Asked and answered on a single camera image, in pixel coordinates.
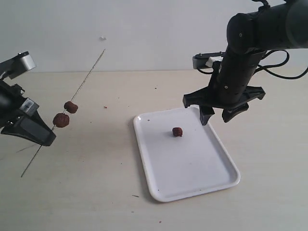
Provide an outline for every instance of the plastic tray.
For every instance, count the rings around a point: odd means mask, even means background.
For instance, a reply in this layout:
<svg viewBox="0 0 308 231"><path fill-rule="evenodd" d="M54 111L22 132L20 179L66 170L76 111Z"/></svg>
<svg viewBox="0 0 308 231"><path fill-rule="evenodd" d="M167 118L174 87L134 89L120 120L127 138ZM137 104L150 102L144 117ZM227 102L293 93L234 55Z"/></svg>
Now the plastic tray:
<svg viewBox="0 0 308 231"><path fill-rule="evenodd" d="M235 186L240 173L199 109L172 109L135 117L134 127L152 197L170 202ZM181 127L182 137L172 128Z"/></svg>

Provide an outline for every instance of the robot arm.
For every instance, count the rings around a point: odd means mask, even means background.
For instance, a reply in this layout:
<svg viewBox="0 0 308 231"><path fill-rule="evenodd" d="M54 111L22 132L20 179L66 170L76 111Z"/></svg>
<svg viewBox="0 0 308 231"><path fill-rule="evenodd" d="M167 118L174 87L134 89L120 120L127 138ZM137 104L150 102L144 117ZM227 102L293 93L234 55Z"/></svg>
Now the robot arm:
<svg viewBox="0 0 308 231"><path fill-rule="evenodd" d="M17 84L10 86L4 82L6 77L13 79L36 65L29 52L0 64L0 128L1 134L17 136L43 146L50 146L55 139L53 131L39 116L37 105L24 98L24 90Z"/></svg>
<svg viewBox="0 0 308 231"><path fill-rule="evenodd" d="M186 108L199 105L203 125L214 114L213 107L224 109L222 118L227 123L247 111L249 101L263 99L264 90L248 83L267 51L308 48L308 0L285 0L285 4L275 7L266 0L253 1L263 6L257 12L239 13L229 21L226 52L193 57L194 69L212 77L206 88L184 95L183 103ZM209 67L213 72L201 71Z"/></svg>

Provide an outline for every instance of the beige table surface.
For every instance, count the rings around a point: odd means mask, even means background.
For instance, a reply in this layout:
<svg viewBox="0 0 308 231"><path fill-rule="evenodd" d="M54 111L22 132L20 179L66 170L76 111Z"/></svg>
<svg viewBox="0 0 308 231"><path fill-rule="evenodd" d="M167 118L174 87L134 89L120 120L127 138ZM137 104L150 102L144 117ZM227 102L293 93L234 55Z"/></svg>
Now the beige table surface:
<svg viewBox="0 0 308 231"><path fill-rule="evenodd" d="M84 76L29 73L9 83L26 90L51 126ZM196 71L93 73L70 125L55 130L23 178L38 146L1 135L0 230L306 231L308 77L258 74L251 85L264 88L264 100L228 124L216 110L210 122L241 172L236 187L167 204L149 195L132 119L183 107L183 94L208 80Z"/></svg>

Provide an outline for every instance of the black cable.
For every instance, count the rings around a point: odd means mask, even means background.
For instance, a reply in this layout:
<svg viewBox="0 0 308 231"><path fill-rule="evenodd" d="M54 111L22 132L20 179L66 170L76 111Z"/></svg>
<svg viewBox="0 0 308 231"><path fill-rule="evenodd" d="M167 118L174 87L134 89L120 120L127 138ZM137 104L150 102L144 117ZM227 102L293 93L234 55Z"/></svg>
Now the black cable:
<svg viewBox="0 0 308 231"><path fill-rule="evenodd" d="M205 74L205 75L211 75L213 74L213 72L205 72L205 71L202 71L200 69L197 69L199 72L201 72L202 74Z"/></svg>
<svg viewBox="0 0 308 231"><path fill-rule="evenodd" d="M264 57L263 57L262 59L267 58L269 55L271 55L271 54L273 54L273 53L275 53L275 52L277 52L277 51L283 51L283 52L285 52L285 53L287 54L286 59L285 59L282 63L276 64L276 65L267 65L267 66L258 65L259 68L255 71L255 73L264 70L264 71L266 71L267 73L269 73L269 74L271 74L271 75L273 75L273 76L275 76L275 77L282 78L282 79L288 79L288 80L299 79L299 78L303 77L304 75L306 75L306 74L308 73L308 67L307 67L307 69L306 69L302 74L300 74L300 75L298 75L298 76L295 76L295 77L281 76L281 75L278 75L278 74L276 74L276 73L274 73L274 72L269 71L269 70L268 70L269 68L274 68L274 67L283 66L283 65L285 65L285 64L290 60L290 54L289 54L289 52L287 52L286 50L274 50L274 51L269 51L266 55L264 55Z"/></svg>
<svg viewBox="0 0 308 231"><path fill-rule="evenodd" d="M280 67L280 66L283 66L285 64L287 64L287 62L290 60L290 54L289 52L287 52L286 50L274 50L274 51L269 51L266 55L263 56L262 60L267 58L268 56L270 56L271 54L277 52L277 51L283 51L286 53L287 57L285 58L285 60L280 63L280 64L275 64L275 65L267 65L267 66L261 66L261 65L258 65L258 69L255 71L255 73L259 72L259 71L263 71L263 70L266 70L266 69L269 69L269 68L274 68L274 67Z"/></svg>

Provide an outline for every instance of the meatball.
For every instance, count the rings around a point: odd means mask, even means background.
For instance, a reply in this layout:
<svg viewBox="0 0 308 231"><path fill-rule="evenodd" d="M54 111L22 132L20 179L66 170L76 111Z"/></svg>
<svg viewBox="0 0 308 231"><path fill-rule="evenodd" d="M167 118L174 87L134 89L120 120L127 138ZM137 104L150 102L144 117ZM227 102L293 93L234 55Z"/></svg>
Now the meatball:
<svg viewBox="0 0 308 231"><path fill-rule="evenodd" d="M64 104L64 109L67 110L69 113L74 114L78 110L78 106L71 101L68 101Z"/></svg>
<svg viewBox="0 0 308 231"><path fill-rule="evenodd" d="M64 113L58 113L56 116L53 118L52 123L57 127L57 128L64 128L69 124L69 116L64 114Z"/></svg>
<svg viewBox="0 0 308 231"><path fill-rule="evenodd" d="M181 128L172 129L173 136L178 137L183 135L183 130Z"/></svg>

